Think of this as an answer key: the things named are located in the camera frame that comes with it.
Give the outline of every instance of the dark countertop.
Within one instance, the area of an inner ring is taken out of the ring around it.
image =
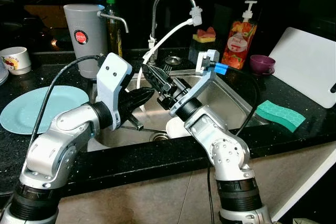
[[[136,71],[141,62],[138,56],[141,55],[143,54],[137,53],[133,58],[135,60],[130,61]],[[48,86],[64,66],[62,64],[73,59],[72,53],[33,55],[34,67],[30,73],[21,76],[10,74],[8,80],[0,86],[0,111],[11,100],[25,92]],[[184,65],[179,68],[191,67],[192,65],[184,60]],[[253,103],[253,86],[245,79],[246,77],[228,72],[222,78],[247,102]],[[86,91],[87,82],[79,74],[78,68],[73,68],[60,77],[57,84],[70,85]],[[243,129],[240,137],[248,144],[252,158],[336,140],[336,106],[325,109],[273,76],[257,78],[257,82],[261,90],[260,103],[270,100],[277,105],[299,112],[306,117],[306,120],[294,133],[276,123]],[[9,197],[17,182],[29,140],[28,135],[14,134],[0,126],[0,205]],[[207,166],[205,151],[192,137],[89,153],[80,152],[65,188],[65,196],[188,172]]]

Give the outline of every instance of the green sponge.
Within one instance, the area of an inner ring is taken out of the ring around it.
[[[275,105],[268,100],[258,106],[256,113],[262,118],[272,122],[280,123],[291,132],[294,132],[297,127],[299,127],[300,124],[306,119],[298,112]]]

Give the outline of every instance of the dark background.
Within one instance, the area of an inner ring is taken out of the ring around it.
[[[25,45],[30,51],[72,50],[62,7],[69,3],[105,4],[105,0],[11,1],[13,2],[10,4],[2,2],[0,5],[1,37],[3,38],[0,47],[19,44]],[[192,33],[196,33],[198,28],[206,29],[213,26],[217,32],[217,40],[220,42],[218,50],[224,50],[229,26],[234,19],[240,19],[243,11],[247,9],[245,0],[195,1],[203,9],[203,24],[200,27],[182,28],[163,46],[188,47]],[[335,40],[336,0],[257,1],[258,4],[253,5],[253,20],[258,22],[258,29],[249,55],[254,53],[268,55],[288,26]],[[123,49],[148,47],[153,2],[154,0],[117,0],[120,15],[126,19],[130,27],[130,33],[123,36]],[[187,20],[190,17],[190,9],[188,0],[161,0],[156,15],[157,39],[160,40],[177,24]],[[23,23],[19,35],[16,30],[8,31],[8,28],[3,25],[6,22]],[[58,40],[58,47],[50,46],[53,38]]]

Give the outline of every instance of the white hose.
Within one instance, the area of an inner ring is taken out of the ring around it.
[[[180,23],[179,25],[175,26],[172,30],[169,31],[154,47],[152,47],[145,55],[143,56],[143,64],[146,64],[149,60],[149,58],[152,56],[152,54],[177,30],[180,28],[186,26],[186,25],[192,25],[193,24],[193,19],[190,18],[186,20],[185,22]],[[140,68],[139,73],[138,73],[138,78],[137,78],[137,85],[136,88],[140,88],[140,81],[141,81],[141,76],[142,76],[142,68]],[[140,106],[140,109],[145,112],[145,107],[143,105]]]

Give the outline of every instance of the orange soap bottle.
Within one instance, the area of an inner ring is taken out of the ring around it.
[[[252,5],[257,1],[247,0],[248,9],[243,13],[243,21],[235,21],[229,32],[228,40],[224,49],[222,63],[230,67],[242,69],[250,48],[257,24],[250,21],[252,18]]]

